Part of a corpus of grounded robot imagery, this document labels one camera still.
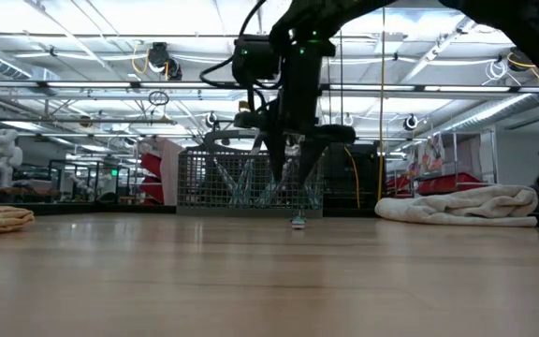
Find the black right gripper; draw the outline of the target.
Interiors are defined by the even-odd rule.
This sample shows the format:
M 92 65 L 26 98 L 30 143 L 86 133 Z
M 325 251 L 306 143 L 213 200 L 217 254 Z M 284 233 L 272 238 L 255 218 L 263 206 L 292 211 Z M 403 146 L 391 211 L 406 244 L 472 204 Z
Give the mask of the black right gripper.
M 335 54 L 327 40 L 294 41 L 280 49 L 267 40 L 238 40 L 234 55 L 234 78 L 249 94 L 249 109 L 236 115 L 236 127 L 255 127 L 266 133 L 273 179 L 283 177 L 285 143 L 283 134 L 301 135 L 299 184 L 304 185 L 314 165 L 331 142 L 352 143 L 353 127 L 320 125 L 316 121 L 321 95 L 320 72 L 323 58 Z M 278 95 L 254 107 L 254 89 L 261 80 L 278 78 Z

